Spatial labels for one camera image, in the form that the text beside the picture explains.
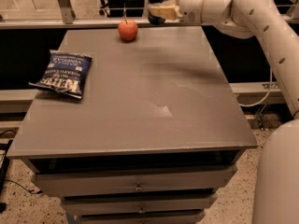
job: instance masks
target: drawer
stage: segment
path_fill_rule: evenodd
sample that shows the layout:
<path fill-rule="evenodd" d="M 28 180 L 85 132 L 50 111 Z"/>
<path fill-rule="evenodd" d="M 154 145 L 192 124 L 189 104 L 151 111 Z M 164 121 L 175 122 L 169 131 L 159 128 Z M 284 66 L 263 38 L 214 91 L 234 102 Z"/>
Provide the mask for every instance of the drawer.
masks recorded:
<path fill-rule="evenodd" d="M 79 224 L 195 224 L 205 216 L 204 211 L 162 212 L 144 215 L 106 215 L 79 217 Z"/>
<path fill-rule="evenodd" d="M 100 194 L 148 192 L 224 187 L 236 167 L 166 168 L 119 172 L 92 172 L 58 175 L 33 175 L 32 182 L 48 196 L 69 197 Z"/>
<path fill-rule="evenodd" d="M 209 208 L 216 199 L 216 194 L 203 194 L 200 190 L 163 191 L 62 200 L 61 207 L 72 216 L 146 214 L 158 211 L 203 210 Z"/>
<path fill-rule="evenodd" d="M 42 175 L 136 170 L 149 168 L 175 168 L 183 166 L 231 165 L 241 150 L 210 150 L 183 153 L 150 153 L 107 155 L 91 157 L 61 157 L 30 159 L 29 162 Z"/>

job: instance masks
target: red apple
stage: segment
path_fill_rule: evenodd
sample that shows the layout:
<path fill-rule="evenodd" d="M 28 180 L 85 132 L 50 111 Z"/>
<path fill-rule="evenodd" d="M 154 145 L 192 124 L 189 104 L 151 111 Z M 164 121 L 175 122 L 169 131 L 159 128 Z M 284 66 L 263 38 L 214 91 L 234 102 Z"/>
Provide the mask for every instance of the red apple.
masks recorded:
<path fill-rule="evenodd" d="M 125 41 L 133 41 L 138 34 L 138 26 L 133 20 L 123 20 L 118 27 L 121 38 Z"/>

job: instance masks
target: chip bag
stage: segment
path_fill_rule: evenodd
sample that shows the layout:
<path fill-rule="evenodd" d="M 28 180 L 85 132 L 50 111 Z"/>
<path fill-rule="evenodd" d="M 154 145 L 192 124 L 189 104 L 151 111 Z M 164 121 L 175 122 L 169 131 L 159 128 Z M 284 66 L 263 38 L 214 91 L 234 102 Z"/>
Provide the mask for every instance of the chip bag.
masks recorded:
<path fill-rule="evenodd" d="M 37 83 L 29 82 L 29 85 L 81 99 L 92 59 L 88 55 L 52 50 L 44 76 Z"/>

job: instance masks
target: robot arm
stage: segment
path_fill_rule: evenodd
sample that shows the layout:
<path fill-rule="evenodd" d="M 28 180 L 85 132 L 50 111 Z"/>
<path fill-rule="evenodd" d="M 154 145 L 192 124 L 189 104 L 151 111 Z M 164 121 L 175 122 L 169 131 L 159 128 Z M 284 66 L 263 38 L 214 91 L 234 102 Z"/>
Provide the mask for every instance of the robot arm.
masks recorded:
<path fill-rule="evenodd" d="M 255 35 L 291 113 L 299 118 L 299 37 L 273 0 L 176 0 L 172 6 L 186 23 L 213 25 L 238 38 Z M 164 16 L 163 6 L 150 5 L 149 11 Z"/>

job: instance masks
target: speckled floor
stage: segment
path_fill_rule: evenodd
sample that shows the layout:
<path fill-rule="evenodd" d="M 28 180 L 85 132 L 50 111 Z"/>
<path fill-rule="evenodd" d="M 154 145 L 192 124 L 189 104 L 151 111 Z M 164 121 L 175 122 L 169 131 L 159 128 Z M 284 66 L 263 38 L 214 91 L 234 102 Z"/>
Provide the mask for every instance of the speckled floor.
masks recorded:
<path fill-rule="evenodd" d="M 217 191 L 218 199 L 206 210 L 201 224 L 250 224 L 257 167 L 263 144 L 285 119 L 280 107 L 263 117 L 265 129 L 257 127 L 251 114 L 246 114 L 251 128 L 258 141 L 258 148 L 247 150 L 237 163 L 238 171 L 225 188 Z M 37 190 L 30 182 L 32 172 L 21 162 L 12 161 L 6 179 L 16 181 L 27 189 Z M 1 224 L 67 223 L 64 210 L 57 198 L 49 198 L 44 194 L 32 195 L 11 182 L 5 182 L 0 196 L 0 203 L 7 204 L 7 210 L 0 214 Z"/>

